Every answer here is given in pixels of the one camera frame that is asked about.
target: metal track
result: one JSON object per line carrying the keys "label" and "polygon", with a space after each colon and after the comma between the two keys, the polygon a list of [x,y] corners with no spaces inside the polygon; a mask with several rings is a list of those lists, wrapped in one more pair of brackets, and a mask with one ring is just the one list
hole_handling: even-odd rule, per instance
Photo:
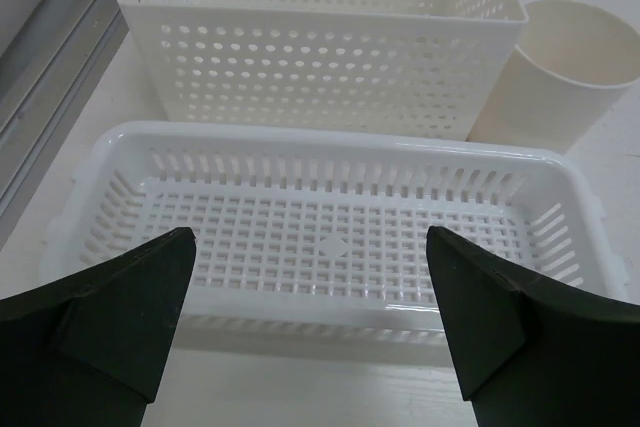
{"label": "metal track", "polygon": [[0,102],[0,248],[126,33],[116,0],[80,0]]}

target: plastic tray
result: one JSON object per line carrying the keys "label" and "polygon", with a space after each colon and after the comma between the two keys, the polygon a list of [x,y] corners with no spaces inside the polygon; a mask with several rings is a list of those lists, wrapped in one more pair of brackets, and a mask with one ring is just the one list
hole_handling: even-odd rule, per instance
{"label": "plastic tray", "polygon": [[170,120],[465,140],[518,0],[118,0]]}
{"label": "plastic tray", "polygon": [[182,225],[184,312],[441,329],[430,225],[567,284],[624,298],[598,199],[545,151],[297,129],[135,122],[103,136],[49,228],[49,282]]}

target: shallow white basket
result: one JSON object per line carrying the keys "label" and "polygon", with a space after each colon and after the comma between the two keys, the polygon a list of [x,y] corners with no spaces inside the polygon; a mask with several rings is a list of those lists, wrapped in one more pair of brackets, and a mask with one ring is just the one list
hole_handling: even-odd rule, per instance
{"label": "shallow white basket", "polygon": [[430,225],[625,298],[598,199],[555,154],[407,137],[168,122],[117,127],[79,168],[40,266],[50,282],[177,226],[197,237],[184,312],[441,329]]}
{"label": "shallow white basket", "polygon": [[518,0],[118,0],[170,120],[464,140]]}

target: plastic container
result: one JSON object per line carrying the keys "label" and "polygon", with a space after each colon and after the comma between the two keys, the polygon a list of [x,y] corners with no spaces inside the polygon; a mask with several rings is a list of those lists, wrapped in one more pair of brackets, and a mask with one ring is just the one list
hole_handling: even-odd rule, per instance
{"label": "plastic container", "polygon": [[118,0],[170,120],[466,139],[518,0]]}
{"label": "plastic container", "polygon": [[538,0],[527,11],[469,140],[564,153],[640,79],[640,34],[573,0]]}
{"label": "plastic container", "polygon": [[40,275],[50,282],[190,226],[198,254],[186,314],[438,330],[430,225],[623,299],[624,265],[599,205],[545,151],[135,122],[105,134],[78,169]]}

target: white table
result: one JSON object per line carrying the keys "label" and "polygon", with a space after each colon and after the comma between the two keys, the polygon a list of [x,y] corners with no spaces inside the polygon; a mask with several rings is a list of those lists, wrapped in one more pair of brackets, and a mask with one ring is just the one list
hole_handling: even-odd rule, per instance
{"label": "white table", "polygon": [[[640,30],[637,0],[582,0],[604,7]],[[569,153],[608,213],[606,229],[639,276],[640,86],[633,89]],[[164,113],[127,37],[0,252],[0,298],[37,286],[40,239],[58,215],[70,176],[96,139],[129,120]],[[177,341],[182,333],[178,332]],[[160,393],[144,425],[164,426],[472,426],[451,368],[335,362],[174,348]]]}

